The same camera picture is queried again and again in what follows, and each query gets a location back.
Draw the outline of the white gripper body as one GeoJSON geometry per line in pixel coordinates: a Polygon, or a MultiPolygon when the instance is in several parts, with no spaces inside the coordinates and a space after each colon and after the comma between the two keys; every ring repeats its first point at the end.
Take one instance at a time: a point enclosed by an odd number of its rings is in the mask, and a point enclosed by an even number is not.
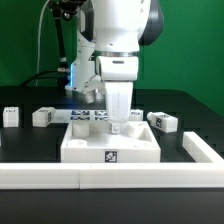
{"type": "Polygon", "coordinates": [[[131,108],[133,82],[137,79],[138,58],[96,58],[96,73],[105,85],[109,121],[127,121],[131,108]]]}

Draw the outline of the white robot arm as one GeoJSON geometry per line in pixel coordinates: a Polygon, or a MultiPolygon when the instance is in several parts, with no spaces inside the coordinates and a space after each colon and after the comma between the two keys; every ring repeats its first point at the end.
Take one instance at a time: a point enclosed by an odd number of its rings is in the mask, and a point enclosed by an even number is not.
{"type": "Polygon", "coordinates": [[[88,102],[103,94],[111,132],[130,116],[141,46],[162,33],[159,0],[84,0],[78,7],[77,57],[66,92],[88,102]]]}

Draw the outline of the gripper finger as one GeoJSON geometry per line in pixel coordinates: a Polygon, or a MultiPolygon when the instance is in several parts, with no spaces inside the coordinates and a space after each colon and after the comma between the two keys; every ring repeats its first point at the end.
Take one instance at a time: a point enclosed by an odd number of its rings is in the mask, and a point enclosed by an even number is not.
{"type": "Polygon", "coordinates": [[[111,132],[113,134],[119,134],[121,131],[121,124],[118,122],[112,122],[111,123],[111,132]]]}

